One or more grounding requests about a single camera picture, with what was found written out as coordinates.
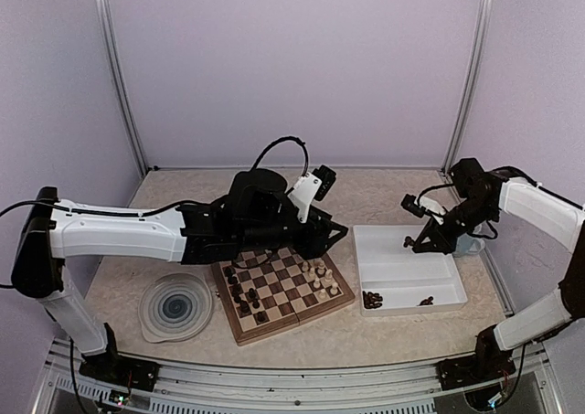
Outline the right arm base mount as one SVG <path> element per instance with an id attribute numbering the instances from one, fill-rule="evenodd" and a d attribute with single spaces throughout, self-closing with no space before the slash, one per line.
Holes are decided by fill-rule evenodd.
<path id="1" fill-rule="evenodd" d="M 522 376 L 527 345 L 523 345 L 519 368 L 512 350 L 501 350 L 495 340 L 494 326 L 476 338 L 474 352 L 468 356 L 444 359 L 436 365 L 441 389 L 451 390 L 502 378 L 504 384 L 466 392 L 468 405 L 477 412 L 495 412 L 514 396 Z"/>

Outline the dark chess piece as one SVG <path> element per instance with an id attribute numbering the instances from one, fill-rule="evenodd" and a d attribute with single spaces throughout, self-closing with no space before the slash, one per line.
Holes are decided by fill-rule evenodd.
<path id="1" fill-rule="evenodd" d="M 224 274 L 226 276 L 226 279 L 228 281 L 228 284 L 235 284 L 235 283 L 238 282 L 237 275 L 236 275 L 235 271 L 231 267 L 226 267 L 224 269 Z"/>

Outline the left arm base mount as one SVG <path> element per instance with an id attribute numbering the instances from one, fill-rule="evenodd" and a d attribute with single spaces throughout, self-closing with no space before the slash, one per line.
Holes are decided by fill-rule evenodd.
<path id="1" fill-rule="evenodd" d="M 105 352 L 81 355 L 80 374 L 120 387 L 153 392 L 160 366 L 154 361 L 121 355 L 113 330 L 107 323 L 104 327 L 107 335 Z"/>

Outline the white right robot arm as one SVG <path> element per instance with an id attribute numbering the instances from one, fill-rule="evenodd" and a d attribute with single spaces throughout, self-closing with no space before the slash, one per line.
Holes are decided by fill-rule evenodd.
<path id="1" fill-rule="evenodd" d="M 506 274 L 505 286 L 520 291 L 520 275 L 529 274 L 537 292 L 542 280 L 551 292 L 514 316 L 479 335 L 483 348 L 473 354 L 467 371 L 478 381 L 499 370 L 502 352 L 548 337 L 584 316 L 584 206 L 546 189 L 513 166 L 485 170 L 475 158 L 463 158 L 448 172 L 446 187 L 453 189 L 458 204 L 445 209 L 430 198 L 432 187 L 418 195 L 406 195 L 402 207 L 418 218 L 428 219 L 420 234 L 407 237 L 404 245 L 415 253 L 454 253 L 463 237 L 480 238 L 478 227 L 504 223 L 502 234 L 493 232 L 492 253 L 499 263 L 513 261 L 518 273 Z"/>

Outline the wooden chess board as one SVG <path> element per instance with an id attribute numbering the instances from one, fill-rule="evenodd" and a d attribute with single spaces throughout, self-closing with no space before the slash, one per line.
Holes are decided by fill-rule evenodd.
<path id="1" fill-rule="evenodd" d="M 334 278 L 341 287 L 341 295 L 324 303 L 307 306 L 296 286 L 300 283 L 296 276 L 301 273 L 304 261 L 323 260 L 334 272 Z M 236 261 L 217 262 L 211 272 L 218 288 L 218 295 L 229 321 L 229 326 L 237 345 L 249 345 L 267 337 L 289 331 L 299 325 L 307 324 L 347 307 L 356 296 L 332 259 L 325 254 L 321 258 L 304 260 L 293 249 L 279 249 L 273 256 L 253 250 L 241 253 Z M 250 313 L 240 312 L 240 303 L 235 303 L 231 294 L 224 269 L 231 267 L 242 287 L 242 302 L 250 306 Z M 248 296 L 249 288 L 256 291 L 260 307 L 254 309 Z M 259 324 L 256 313 L 265 312 L 267 321 Z"/>

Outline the white plastic tray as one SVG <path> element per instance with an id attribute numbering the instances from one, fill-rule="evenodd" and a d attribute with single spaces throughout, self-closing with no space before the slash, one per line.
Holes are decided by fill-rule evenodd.
<path id="1" fill-rule="evenodd" d="M 468 303 L 451 255 L 414 253 L 404 248 L 407 236 L 417 237 L 422 225 L 357 225 L 353 227 L 356 266 L 364 317 L 458 311 Z M 363 307 L 362 291 L 378 292 L 380 308 Z M 433 296 L 434 305 L 419 306 Z"/>

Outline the dark pawn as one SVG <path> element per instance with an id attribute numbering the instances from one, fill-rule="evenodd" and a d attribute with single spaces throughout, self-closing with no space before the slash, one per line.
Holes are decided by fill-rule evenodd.
<path id="1" fill-rule="evenodd" d="M 265 323 L 267 321 L 267 316 L 265 312 L 256 313 L 255 316 L 259 324 Z"/>

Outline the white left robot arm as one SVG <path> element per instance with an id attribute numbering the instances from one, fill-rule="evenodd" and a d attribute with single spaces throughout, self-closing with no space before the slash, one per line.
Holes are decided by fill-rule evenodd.
<path id="1" fill-rule="evenodd" d="M 179 200 L 156 209 L 93 207 L 61 199 L 53 186 L 27 201 L 11 273 L 13 287 L 38 300 L 93 368 L 111 382 L 128 372 L 115 336 L 97 320 L 65 261 L 78 256 L 138 257 L 182 265 L 234 261 L 249 250 L 292 248 L 304 259 L 325 255 L 348 232 L 315 207 L 335 182 L 326 166 L 304 172 L 293 186 L 279 173 L 237 173 L 227 194 L 209 202 Z"/>

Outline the dark piece back rank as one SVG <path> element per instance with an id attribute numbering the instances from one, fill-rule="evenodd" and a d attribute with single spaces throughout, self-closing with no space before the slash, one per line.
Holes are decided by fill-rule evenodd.
<path id="1" fill-rule="evenodd" d="M 250 306 L 249 306 L 249 304 L 247 302 L 241 303 L 239 308 L 240 308 L 240 312 L 243 315 L 247 315 L 247 314 L 250 313 Z"/>

